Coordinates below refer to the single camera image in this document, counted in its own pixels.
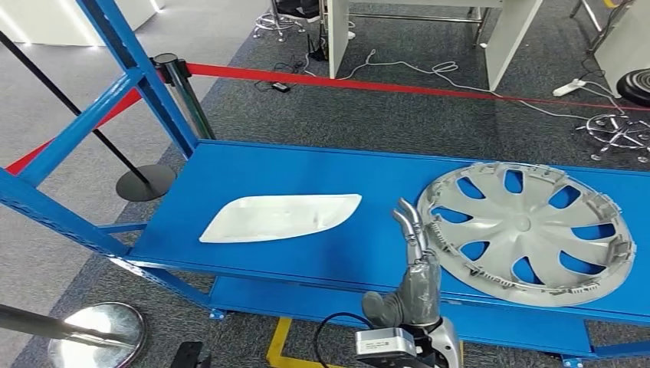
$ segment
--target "white table leg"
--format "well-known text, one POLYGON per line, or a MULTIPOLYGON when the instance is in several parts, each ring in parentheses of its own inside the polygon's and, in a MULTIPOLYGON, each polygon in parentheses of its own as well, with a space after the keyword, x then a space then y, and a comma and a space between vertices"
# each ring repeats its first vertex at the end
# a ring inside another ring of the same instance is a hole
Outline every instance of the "white table leg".
POLYGON ((350 0, 327 0, 327 41, 330 49, 330 78, 336 78, 347 48, 350 0))
POLYGON ((542 1, 504 0, 503 10, 485 50, 490 90, 497 89, 542 1))

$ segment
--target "power adapter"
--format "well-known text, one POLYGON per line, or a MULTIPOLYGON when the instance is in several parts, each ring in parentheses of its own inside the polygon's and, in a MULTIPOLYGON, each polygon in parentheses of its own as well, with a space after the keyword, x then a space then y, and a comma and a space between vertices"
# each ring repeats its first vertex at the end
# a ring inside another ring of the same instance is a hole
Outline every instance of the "power adapter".
POLYGON ((285 94, 285 93, 287 93, 287 92, 289 92, 291 90, 291 87, 287 86, 284 83, 280 83, 280 82, 271 83, 271 88, 273 88, 274 90, 279 90, 283 94, 285 94))
POLYGON ((571 81, 569 84, 565 84, 562 87, 556 89, 553 91, 553 96, 555 97, 562 97, 565 94, 570 94, 571 92, 574 92, 577 89, 580 89, 581 87, 584 87, 586 85, 585 82, 581 81, 580 79, 574 79, 571 81))

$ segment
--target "stanchion post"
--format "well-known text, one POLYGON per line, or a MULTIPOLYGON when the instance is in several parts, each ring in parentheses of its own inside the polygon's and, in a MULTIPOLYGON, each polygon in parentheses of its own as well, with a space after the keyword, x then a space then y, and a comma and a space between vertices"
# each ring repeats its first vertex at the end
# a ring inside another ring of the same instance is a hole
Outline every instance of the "stanchion post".
POLYGON ((185 60, 179 59, 172 53, 160 54, 152 57, 151 60, 165 79, 165 84, 171 86, 176 102, 182 112, 187 115, 188 120, 192 122, 192 129, 197 137, 204 140, 215 140, 215 132, 210 127, 199 99, 196 98, 194 89, 189 83, 188 78, 192 74, 189 72, 185 60))
MULTIPOLYGON (((2 43, 17 59, 36 76, 39 81, 52 92, 63 105, 75 116, 81 115, 81 110, 72 100, 18 46, 0 31, 0 43, 2 43)), ((135 167, 126 156, 124 156, 115 145, 97 128, 93 134, 106 146, 127 168, 129 172, 124 174, 115 185, 117 195, 127 201, 145 202, 164 196, 176 179, 174 170, 163 165, 146 165, 135 167)))

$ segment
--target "white cable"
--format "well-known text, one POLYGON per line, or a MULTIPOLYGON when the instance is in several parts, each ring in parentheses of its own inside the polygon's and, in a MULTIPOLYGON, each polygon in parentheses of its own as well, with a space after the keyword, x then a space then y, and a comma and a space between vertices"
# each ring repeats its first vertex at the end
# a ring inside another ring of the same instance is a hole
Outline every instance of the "white cable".
POLYGON ((303 68, 303 72, 309 74, 312 77, 316 77, 316 74, 307 70, 308 67, 309 67, 309 53, 307 52, 305 54, 305 67, 303 68))
MULTIPOLYGON (((372 49, 370 54, 368 54, 368 57, 366 57, 366 62, 364 64, 361 64, 358 67, 355 67, 352 70, 352 73, 350 73, 350 75, 348 75, 347 77, 344 77, 344 78, 340 78, 340 79, 342 79, 342 80, 350 79, 362 67, 386 66, 386 65, 402 64, 402 65, 405 65, 407 67, 410 67, 414 71, 419 71, 420 73, 434 74, 437 77, 440 77, 440 78, 444 79, 445 81, 447 81, 447 83, 449 83, 450 85, 452 85, 454 87, 457 87, 457 88, 462 88, 462 89, 465 89, 465 90, 476 90, 477 92, 485 92, 485 93, 493 94, 496 97, 503 97, 500 94, 498 94, 498 93, 496 93, 496 92, 494 92, 492 90, 484 90, 482 88, 469 87, 469 86, 463 86, 463 85, 460 85, 460 84, 456 84, 453 80, 449 79, 445 75, 442 75, 442 73, 448 73, 448 72, 451 72, 451 71, 458 70, 458 65, 456 64, 455 61, 446 61, 444 63, 436 64, 434 67, 431 68, 431 71, 424 71, 424 70, 422 70, 422 69, 420 69, 418 67, 412 66, 411 64, 409 64, 409 63, 407 63, 405 61, 395 61, 395 62, 392 62, 392 63, 371 63, 370 58, 376 53, 377 53, 377 50, 372 49)), ((546 115, 549 115, 549 116, 552 116, 552 117, 570 117, 570 118, 573 118, 573 119, 589 120, 586 117, 579 117, 577 115, 566 115, 566 114, 561 114, 561 113, 551 113, 550 111, 546 111, 546 110, 544 110, 544 109, 542 109, 540 107, 536 107, 534 105, 531 105, 530 103, 528 103, 526 101, 517 100, 517 102, 519 102, 520 104, 523 104, 526 107, 537 110, 537 111, 539 111, 541 113, 545 113, 546 115)))
MULTIPOLYGON (((425 71, 425 70, 420 69, 419 67, 414 67, 413 65, 411 65, 411 64, 409 64, 409 63, 407 63, 407 62, 405 62, 405 61, 394 61, 394 62, 392 62, 392 63, 371 63, 371 62, 370 62, 370 58, 371 58, 374 54, 376 54, 376 53, 377 53, 377 50, 376 50, 376 49, 372 49, 371 52, 370 52, 370 54, 368 54, 368 56, 366 57, 366 62, 365 62, 365 63, 363 63, 363 64, 361 64, 361 65, 355 67, 354 69, 352 69, 352 72, 350 73, 350 75, 348 75, 347 77, 339 78, 339 80, 350 79, 350 78, 353 77, 354 74, 355 74, 359 69, 361 69, 362 67, 368 67, 368 66, 371 66, 371 67, 379 67, 379 66, 389 66, 389 65, 398 65, 398 64, 401 64, 401 65, 405 65, 405 66, 407 66, 407 67, 410 67, 410 68, 413 69, 414 71, 418 71, 418 72, 423 73, 423 74, 429 74, 429 75, 434 74, 435 76, 444 79, 445 81, 447 81, 447 83, 449 83, 450 85, 452 85, 452 86, 454 86, 454 87, 456 87, 456 88, 461 88, 461 89, 465 89, 465 90, 475 90, 475 91, 477 91, 477 92, 484 92, 484 93, 492 94, 492 95, 494 95, 494 96, 496 96, 496 97, 503 97, 503 96, 501 96, 500 94, 498 94, 498 93, 496 93, 496 92, 494 92, 494 91, 492 91, 492 90, 484 90, 483 88, 469 87, 469 86, 463 86, 463 85, 461 85, 461 84, 456 84, 456 83, 455 83, 453 80, 451 80, 449 77, 446 77, 445 75, 442 75, 442 73, 449 73, 449 72, 457 71, 457 70, 458 70, 458 65, 456 64, 455 61, 446 61, 446 62, 444 62, 444 63, 436 64, 434 67, 431 68, 430 71, 425 71)), ((307 70, 307 67, 309 67, 309 57, 308 57, 308 56, 309 56, 308 54, 305 55, 305 59, 307 60, 307 63, 305 63, 304 72, 307 73, 307 74, 309 74, 309 75, 312 75, 312 76, 316 77, 316 75, 315 75, 314 73, 312 73, 312 72, 310 72, 310 71, 307 70)), ((600 87, 602 90, 604 90, 604 91, 607 92, 608 94, 612 95, 612 92, 610 92, 609 90, 607 90, 606 88, 604 88, 602 85, 597 84, 596 82, 591 82, 591 81, 587 81, 587 80, 585 80, 585 83, 587 83, 587 84, 594 84, 594 85, 600 87)), ((584 90, 587 90, 587 91, 589 91, 589 92, 591 92, 591 93, 593 93, 593 94, 597 94, 597 95, 599 95, 599 96, 602 96, 602 97, 607 98, 607 99, 609 100, 609 102, 610 102, 610 103, 611 103, 611 104, 612 104, 612 105, 613 105, 613 106, 614 106, 614 107, 615 107, 615 108, 616 108, 616 109, 617 109, 621 114, 625 114, 625 111, 623 111, 623 110, 621 109, 621 107, 620 107, 620 106, 619 106, 619 105, 614 101, 613 97, 608 96, 608 95, 605 95, 605 94, 601 94, 600 92, 596 92, 596 91, 591 90, 591 89, 589 89, 589 88, 585 88, 585 87, 581 87, 581 88, 584 89, 584 90)), ((581 116, 577 116, 577 115, 569 115, 569 114, 563 114, 563 113, 552 113, 552 112, 550 112, 550 111, 547 111, 547 110, 542 109, 541 107, 534 106, 534 105, 532 105, 532 104, 530 104, 530 103, 528 103, 528 102, 526 102, 526 101, 522 101, 522 100, 516 100, 516 101, 519 102, 520 104, 523 104, 525 107, 529 107, 529 108, 531 108, 531 109, 533 109, 533 110, 537 110, 537 111, 539 111, 539 112, 541 112, 541 113, 545 113, 546 115, 549 115, 549 116, 551 116, 551 117, 569 117, 569 118, 572 118, 572 119, 589 120, 589 118, 587 118, 587 117, 581 117, 581 116)))
POLYGON ((605 92, 607 92, 608 96, 603 96, 603 95, 601 95, 601 94, 596 93, 596 92, 593 91, 593 90, 590 90, 590 89, 588 89, 588 88, 583 87, 584 90, 588 90, 588 91, 591 92, 592 94, 598 94, 598 95, 600 95, 600 96, 607 97, 607 98, 609 99, 609 102, 611 102, 612 105, 614 105, 614 107, 616 107, 616 109, 617 109, 617 110, 618 110, 622 115, 625 115, 625 111, 623 111, 623 110, 621 109, 621 107, 616 103, 616 100, 613 99, 614 94, 612 93, 612 91, 609 90, 609 88, 604 87, 602 84, 599 84, 599 83, 596 83, 596 82, 592 82, 592 81, 590 81, 590 80, 583 80, 583 82, 585 82, 586 84, 593 84, 594 86, 596 86, 596 87, 600 88, 601 90, 604 90, 605 92))
POLYGON ((601 94, 600 92, 596 92, 596 91, 594 91, 594 90, 592 90, 592 89, 589 89, 589 88, 587 88, 587 87, 581 87, 580 89, 581 89, 581 90, 587 90, 587 91, 591 92, 592 94, 597 94, 597 95, 599 95, 599 96, 602 96, 602 97, 606 98, 607 100, 609 100, 610 103, 612 103, 612 105, 614 105, 614 107, 615 107, 615 108, 616 108, 616 109, 621 113, 621 115, 625 115, 625 111, 623 111, 623 110, 621 109, 621 107, 619 107, 619 105, 616 103, 616 101, 614 101, 614 97, 612 97, 612 96, 610 96, 610 95, 608 95, 608 94, 601 94))

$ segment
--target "robotic thumb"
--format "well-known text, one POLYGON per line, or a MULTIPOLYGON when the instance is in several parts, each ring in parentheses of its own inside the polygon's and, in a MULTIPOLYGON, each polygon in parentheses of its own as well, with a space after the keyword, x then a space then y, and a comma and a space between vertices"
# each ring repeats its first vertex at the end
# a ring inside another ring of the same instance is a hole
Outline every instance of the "robotic thumb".
POLYGON ((375 327, 398 327, 402 324, 402 303, 394 293, 382 298, 375 291, 368 291, 361 300, 361 309, 375 327))

